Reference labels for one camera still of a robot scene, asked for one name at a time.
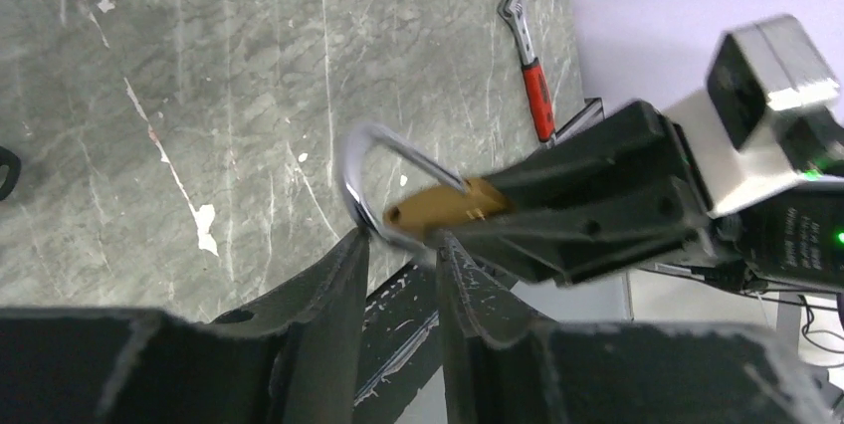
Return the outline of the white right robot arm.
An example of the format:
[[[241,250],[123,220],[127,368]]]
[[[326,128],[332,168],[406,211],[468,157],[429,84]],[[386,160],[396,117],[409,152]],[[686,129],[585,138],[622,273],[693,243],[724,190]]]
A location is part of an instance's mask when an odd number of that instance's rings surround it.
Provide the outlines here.
[[[488,176],[509,212],[451,233],[479,264],[573,286],[665,264],[730,292],[843,287],[843,187],[809,181],[716,217],[684,130],[646,102]]]

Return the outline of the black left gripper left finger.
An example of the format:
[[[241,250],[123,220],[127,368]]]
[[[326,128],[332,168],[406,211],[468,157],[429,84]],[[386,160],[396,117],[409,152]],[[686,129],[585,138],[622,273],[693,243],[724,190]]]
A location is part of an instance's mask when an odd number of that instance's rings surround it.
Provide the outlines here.
[[[5,308],[5,423],[348,423],[369,240],[211,322],[161,309]]]

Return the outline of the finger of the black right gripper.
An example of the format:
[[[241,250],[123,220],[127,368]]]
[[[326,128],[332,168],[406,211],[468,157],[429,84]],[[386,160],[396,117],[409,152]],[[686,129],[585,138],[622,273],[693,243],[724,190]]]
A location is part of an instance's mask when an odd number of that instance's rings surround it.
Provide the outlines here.
[[[431,243],[454,242],[476,263],[525,282],[570,287],[678,252],[709,222],[691,185],[669,176],[583,205],[440,229]]]
[[[563,143],[483,178],[516,207],[562,208],[676,177],[700,199],[700,174],[682,129],[634,101]]]

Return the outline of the brass padlock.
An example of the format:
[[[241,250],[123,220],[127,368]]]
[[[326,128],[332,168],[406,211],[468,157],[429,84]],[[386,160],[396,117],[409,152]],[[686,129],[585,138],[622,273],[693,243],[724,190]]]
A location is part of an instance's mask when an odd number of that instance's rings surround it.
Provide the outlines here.
[[[367,153],[377,146],[394,152],[438,184],[376,212],[364,194],[363,171]],[[358,123],[347,133],[336,153],[334,175],[345,208],[356,225],[386,244],[408,251],[424,249],[426,238],[435,230],[514,209],[513,202],[489,181],[462,177],[375,122]]]

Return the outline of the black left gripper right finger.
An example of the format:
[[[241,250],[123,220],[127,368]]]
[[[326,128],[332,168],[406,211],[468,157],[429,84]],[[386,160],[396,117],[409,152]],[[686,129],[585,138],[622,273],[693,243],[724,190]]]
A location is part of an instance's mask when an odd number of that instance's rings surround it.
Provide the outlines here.
[[[763,327],[560,322],[451,234],[436,288],[452,423],[828,423],[807,364]]]

